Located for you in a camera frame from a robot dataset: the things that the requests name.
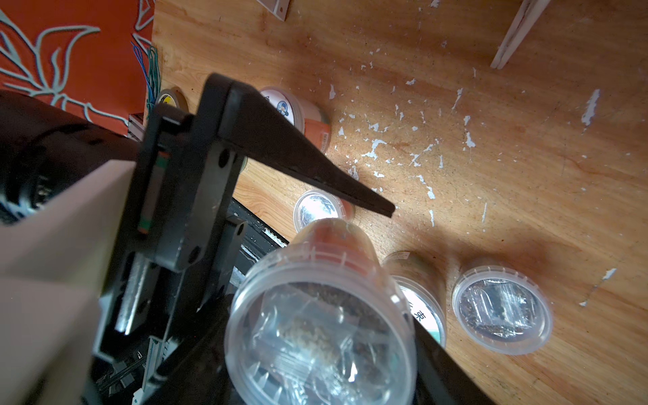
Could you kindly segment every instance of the plastic container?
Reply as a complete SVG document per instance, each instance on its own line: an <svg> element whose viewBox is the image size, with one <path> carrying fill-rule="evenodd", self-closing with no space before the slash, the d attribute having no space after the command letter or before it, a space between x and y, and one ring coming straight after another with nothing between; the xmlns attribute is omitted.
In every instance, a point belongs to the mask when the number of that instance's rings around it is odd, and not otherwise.
<svg viewBox="0 0 648 405"><path fill-rule="evenodd" d="M260 93L322 153L327 151L330 121L322 110L279 87L265 87Z"/></svg>
<svg viewBox="0 0 648 405"><path fill-rule="evenodd" d="M452 308L473 339L504 354L536 351L547 343L553 328L540 288L502 263L482 263L464 272L452 293Z"/></svg>
<svg viewBox="0 0 648 405"><path fill-rule="evenodd" d="M392 275L410 302L412 316L441 347L446 344L446 284L443 275L416 253L398 251L382 266Z"/></svg>
<svg viewBox="0 0 648 405"><path fill-rule="evenodd" d="M250 269L225 351L247 405L408 404L417 376L407 300L367 235L339 219Z"/></svg>
<svg viewBox="0 0 648 405"><path fill-rule="evenodd" d="M306 191L297 200L292 220L297 232L313 221L324 218L340 218L346 222L353 221L355 208L345 200L335 197L326 191L312 189Z"/></svg>

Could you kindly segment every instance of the blue wire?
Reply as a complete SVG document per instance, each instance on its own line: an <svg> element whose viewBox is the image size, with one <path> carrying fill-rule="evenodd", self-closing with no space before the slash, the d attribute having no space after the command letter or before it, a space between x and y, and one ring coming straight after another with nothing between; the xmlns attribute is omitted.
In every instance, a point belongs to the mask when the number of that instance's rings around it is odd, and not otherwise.
<svg viewBox="0 0 648 405"><path fill-rule="evenodd" d="M154 103L155 102L155 100L153 99L154 92L153 92L153 89L151 88L151 83L148 80L148 74L146 73L146 68L144 67L144 56L142 55L142 50L136 44L134 44L132 42L130 44L133 45L133 53L135 53L135 58L139 62L139 66L142 68L142 73L144 73L144 79L146 79L146 88L148 90L148 99L149 99L150 102Z"/></svg>

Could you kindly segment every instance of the orange container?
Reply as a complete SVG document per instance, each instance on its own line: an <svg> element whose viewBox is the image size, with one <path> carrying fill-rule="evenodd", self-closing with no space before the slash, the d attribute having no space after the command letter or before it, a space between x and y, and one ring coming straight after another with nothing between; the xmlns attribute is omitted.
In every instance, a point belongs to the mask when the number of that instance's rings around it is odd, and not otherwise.
<svg viewBox="0 0 648 405"><path fill-rule="evenodd" d="M327 151L330 121L315 104L279 87L264 87L260 93L322 153Z"/></svg>

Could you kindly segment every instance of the cable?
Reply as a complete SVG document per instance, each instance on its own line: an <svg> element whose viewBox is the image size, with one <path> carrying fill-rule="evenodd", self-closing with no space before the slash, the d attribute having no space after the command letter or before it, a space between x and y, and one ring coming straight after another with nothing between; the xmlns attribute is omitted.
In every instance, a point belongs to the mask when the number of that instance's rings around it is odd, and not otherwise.
<svg viewBox="0 0 648 405"><path fill-rule="evenodd" d="M133 45L133 53L135 54L135 58L139 63L139 67L142 69L142 73L144 73L144 79L146 80L146 90L147 90L146 108L148 110L148 114L151 114L151 111L153 110L153 107L156 104L157 95L161 90L161 79L160 79L160 70L159 70L159 63L157 57L158 56L157 48L155 48L154 46L150 46L148 48L148 54L147 54L148 72L147 72L146 67L144 66L144 54L142 53L142 49L138 45L132 42L130 44Z"/></svg>

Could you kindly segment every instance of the wooden table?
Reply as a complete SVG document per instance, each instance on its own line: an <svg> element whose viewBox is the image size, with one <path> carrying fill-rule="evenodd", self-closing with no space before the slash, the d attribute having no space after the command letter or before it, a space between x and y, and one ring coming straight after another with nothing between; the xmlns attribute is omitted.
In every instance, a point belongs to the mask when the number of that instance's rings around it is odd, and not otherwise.
<svg viewBox="0 0 648 405"><path fill-rule="evenodd" d="M474 343L448 305L447 350L494 400L646 403L645 5L554 0L506 67L490 69L518 7L292 0L281 23L254 0L158 0L153 38L163 87L180 87L192 111L210 72L321 106L333 122L328 157L398 206L392 219L356 214L379 257L422 253L449 297L461 264L480 255L540 285L555 327L526 356ZM386 142L377 159L363 157L375 139ZM235 197L291 239L309 188L252 162Z"/></svg>

